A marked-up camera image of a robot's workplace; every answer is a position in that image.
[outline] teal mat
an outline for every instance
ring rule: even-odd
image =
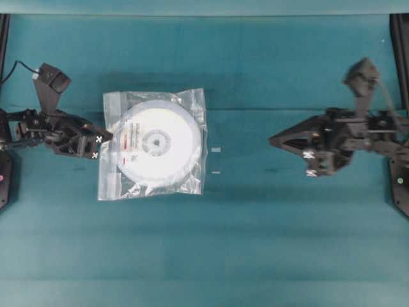
[[[5,71],[15,59],[63,69],[73,83],[61,109],[98,121],[104,91],[203,86],[221,153],[203,196],[97,202],[97,163],[17,152],[1,305],[406,306],[409,222],[390,203],[386,162],[359,152],[311,180],[267,142],[327,106],[353,107],[340,81],[367,55],[399,106],[386,15],[13,16]],[[30,77],[16,71],[2,107],[37,107]]]

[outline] metal bracket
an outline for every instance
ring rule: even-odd
[[[389,159],[389,173],[394,205],[409,216],[409,168],[395,159]]]
[[[5,151],[0,152],[0,209],[8,202],[10,177],[12,175],[12,158]]]

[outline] white spool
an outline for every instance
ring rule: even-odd
[[[117,166],[130,180],[165,187],[184,179],[201,156],[201,133],[182,106],[150,100],[127,111],[114,133]]]

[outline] teal backdrop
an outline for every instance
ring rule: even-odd
[[[203,196],[117,202],[96,200],[96,161],[13,153],[0,306],[407,306],[409,220],[391,204],[386,161],[359,152],[308,179],[299,157],[268,145],[326,107],[353,108],[341,81],[364,56],[399,108],[388,15],[12,15],[4,71],[16,59],[62,69],[62,110],[103,124],[104,92],[203,87],[221,153]],[[16,69],[0,106],[38,108],[31,73]],[[377,92],[373,109],[386,107]]]

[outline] white x marking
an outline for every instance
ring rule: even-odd
[[[302,152],[302,157],[305,159],[315,159],[314,152]]]
[[[307,169],[305,174],[307,177],[317,177],[317,171],[315,169]]]

